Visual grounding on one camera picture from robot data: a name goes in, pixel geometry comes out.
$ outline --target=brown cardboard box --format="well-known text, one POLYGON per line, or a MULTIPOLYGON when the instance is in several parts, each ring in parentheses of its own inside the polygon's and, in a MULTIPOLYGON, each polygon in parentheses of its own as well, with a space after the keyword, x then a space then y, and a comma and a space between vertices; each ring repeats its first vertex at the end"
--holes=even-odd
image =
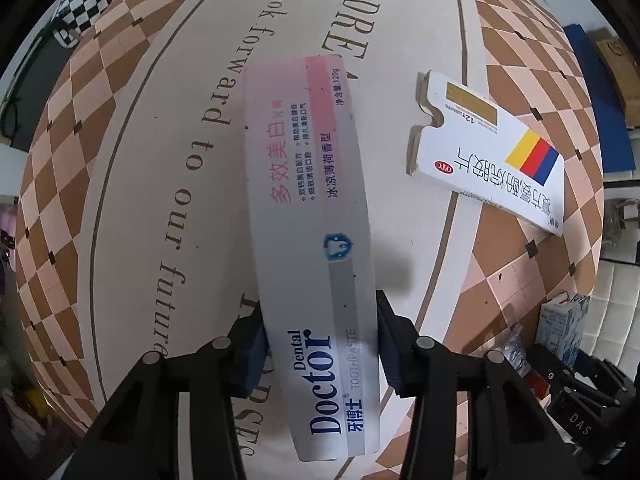
POLYGON ((616 82, 626 126, 640 126, 640 75, 633 56, 620 38, 599 40, 596 50, 616 82))

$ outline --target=gold rectangle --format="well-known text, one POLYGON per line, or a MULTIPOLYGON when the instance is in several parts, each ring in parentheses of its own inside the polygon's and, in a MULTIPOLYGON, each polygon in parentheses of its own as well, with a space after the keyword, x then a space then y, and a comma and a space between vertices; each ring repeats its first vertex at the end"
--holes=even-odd
POLYGON ((498 125, 498 110, 496 108, 453 83, 447 83, 447 99, 489 121, 494 126, 498 125))

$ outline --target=cardboard box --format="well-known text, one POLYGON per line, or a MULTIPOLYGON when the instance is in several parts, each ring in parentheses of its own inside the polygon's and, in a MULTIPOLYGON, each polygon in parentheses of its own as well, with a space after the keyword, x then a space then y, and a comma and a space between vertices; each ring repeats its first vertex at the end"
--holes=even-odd
POLYGON ((572 366, 580 349, 591 297, 567 293, 540 307, 536 343, 542 343, 564 364, 572 366))
POLYGON ((640 126, 640 75, 636 61, 620 38, 599 40, 596 50, 615 81, 626 125, 640 126))
POLYGON ((410 170, 562 235, 564 160, 506 110, 439 72, 428 74, 435 126, 414 142, 410 170))
POLYGON ((246 172, 264 323, 300 460, 379 446, 377 308, 339 56, 248 66, 246 172))

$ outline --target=tricolor stripe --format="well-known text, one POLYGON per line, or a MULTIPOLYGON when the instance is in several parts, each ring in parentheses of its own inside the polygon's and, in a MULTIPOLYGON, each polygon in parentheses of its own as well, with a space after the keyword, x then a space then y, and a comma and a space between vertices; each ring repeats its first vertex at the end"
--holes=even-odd
POLYGON ((557 158, 558 152, 529 129, 509 154, 506 163, 544 186, 557 158))

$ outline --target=white tufted cushion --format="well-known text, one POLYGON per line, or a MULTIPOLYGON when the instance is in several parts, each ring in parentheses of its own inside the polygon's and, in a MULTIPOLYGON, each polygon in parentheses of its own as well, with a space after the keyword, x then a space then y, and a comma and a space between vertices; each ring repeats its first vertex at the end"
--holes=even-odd
POLYGON ((580 347, 635 378, 640 361, 640 267, 600 261, 580 347))

